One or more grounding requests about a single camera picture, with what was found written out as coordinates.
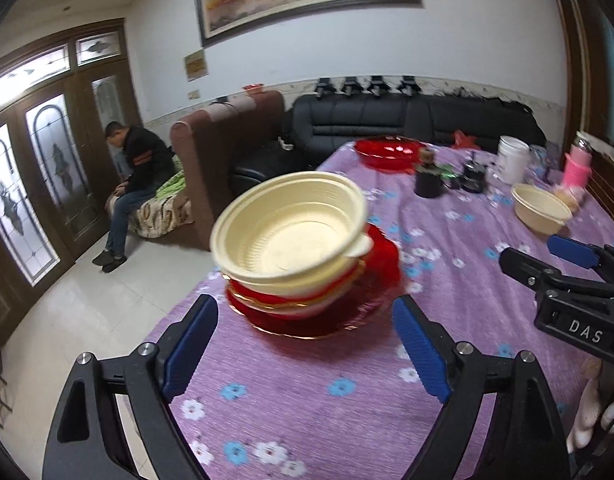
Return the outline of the white gloved right hand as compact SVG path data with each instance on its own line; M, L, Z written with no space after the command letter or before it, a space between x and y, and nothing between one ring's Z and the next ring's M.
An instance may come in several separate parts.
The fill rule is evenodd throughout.
M570 454L588 445L597 422L603 430L608 430L614 419L614 401L610 400L614 393L614 365L591 356L582 365L582 373L587 382L566 437Z

